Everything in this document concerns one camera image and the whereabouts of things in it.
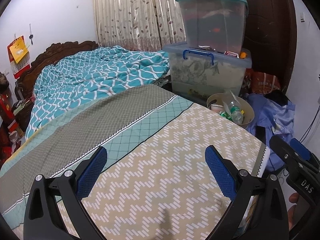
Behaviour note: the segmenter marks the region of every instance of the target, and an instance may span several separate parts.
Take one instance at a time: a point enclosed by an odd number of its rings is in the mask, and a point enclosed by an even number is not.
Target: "wall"
[[[301,139],[311,124],[319,107],[320,96],[320,30],[302,0],[293,0],[297,19],[297,51],[294,68],[287,91],[287,97],[296,105],[294,116],[294,137]],[[305,22],[301,22],[300,13],[304,13]],[[319,117],[310,131],[304,145],[320,158]],[[294,190],[285,182],[282,174],[279,182],[286,200],[287,208],[292,206],[288,198]]]
[[[31,23],[33,45],[29,40]],[[30,45],[30,63],[52,43],[97,41],[93,0],[12,0],[0,17],[0,71],[15,87],[7,46],[14,35]]]

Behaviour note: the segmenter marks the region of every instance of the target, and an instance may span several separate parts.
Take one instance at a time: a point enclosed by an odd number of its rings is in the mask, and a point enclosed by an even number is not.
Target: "calendar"
[[[18,79],[21,74],[23,72],[25,72],[26,70],[28,70],[30,68],[30,63],[29,63],[29,60],[28,60],[28,57],[27,55],[25,55],[20,61],[19,63],[16,63],[13,56],[12,56],[12,53],[10,51],[10,47],[13,45],[15,41],[11,42],[8,46],[8,55],[9,55],[9,60],[10,60],[10,66],[11,66],[11,69],[12,69],[12,73],[13,73],[13,76],[15,79]]]

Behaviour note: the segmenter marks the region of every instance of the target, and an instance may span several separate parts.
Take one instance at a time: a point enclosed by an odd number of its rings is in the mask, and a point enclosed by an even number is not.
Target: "finger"
[[[291,230],[294,226],[293,224],[293,213],[294,210],[296,209],[297,205],[293,205],[291,208],[288,210],[288,222],[289,222],[289,230]]]
[[[289,201],[290,203],[297,203],[299,199],[299,194],[298,193],[293,193],[290,197],[289,197]]]

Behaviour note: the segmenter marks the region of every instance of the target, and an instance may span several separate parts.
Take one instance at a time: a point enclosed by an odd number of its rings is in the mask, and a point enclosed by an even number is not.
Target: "wooden headboard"
[[[22,75],[18,78],[16,88],[14,89],[16,97],[21,99],[18,91],[21,92],[25,99],[32,96],[36,79],[45,66],[50,64],[56,65],[64,57],[74,55],[80,51],[94,50],[97,47],[98,45],[95,41],[85,41],[81,44],[79,44],[77,41],[68,41],[63,44],[52,44],[45,50],[44,53],[40,54],[36,60],[31,63],[31,68],[22,73]]]

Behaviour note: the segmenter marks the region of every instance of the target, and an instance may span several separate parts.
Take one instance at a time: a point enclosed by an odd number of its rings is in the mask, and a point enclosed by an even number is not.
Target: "plastic bottle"
[[[222,95],[223,106],[226,112],[231,116],[235,124],[242,124],[243,115],[241,113],[241,105],[236,96],[231,92],[225,92]]]

